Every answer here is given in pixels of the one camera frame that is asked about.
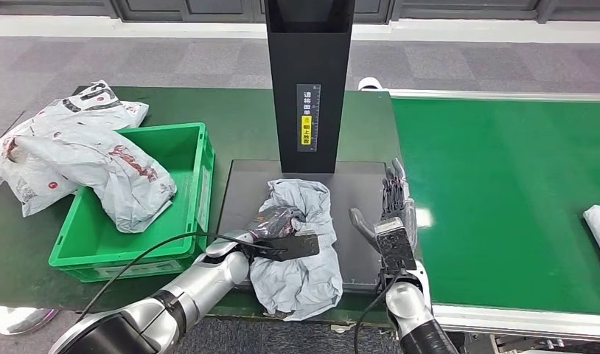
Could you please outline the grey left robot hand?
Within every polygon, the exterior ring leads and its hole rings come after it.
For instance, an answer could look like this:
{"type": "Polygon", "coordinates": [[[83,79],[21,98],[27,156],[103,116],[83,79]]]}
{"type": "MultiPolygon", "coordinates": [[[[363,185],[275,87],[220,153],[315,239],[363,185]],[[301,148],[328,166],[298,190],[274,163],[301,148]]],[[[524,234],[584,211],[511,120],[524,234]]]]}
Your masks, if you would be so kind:
{"type": "Polygon", "coordinates": [[[306,217],[296,206],[271,206],[260,211],[246,226],[255,238],[281,238],[293,235],[294,222],[304,223],[306,217]]]}

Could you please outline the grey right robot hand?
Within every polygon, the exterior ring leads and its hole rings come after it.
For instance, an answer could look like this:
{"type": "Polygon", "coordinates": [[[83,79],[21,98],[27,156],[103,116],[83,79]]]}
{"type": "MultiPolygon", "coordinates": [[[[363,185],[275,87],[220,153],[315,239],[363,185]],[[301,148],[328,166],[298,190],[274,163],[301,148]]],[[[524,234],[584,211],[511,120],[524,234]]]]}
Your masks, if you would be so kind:
{"type": "MultiPolygon", "coordinates": [[[[418,255],[418,231],[416,225],[415,200],[411,197],[409,183],[405,174],[403,163],[394,158],[391,165],[385,168],[383,183],[381,219],[398,217],[403,222],[408,240],[415,255],[418,255]]],[[[366,241],[376,250],[376,237],[374,227],[365,222],[358,208],[349,209],[349,219],[352,225],[362,234],[366,241]]]]}

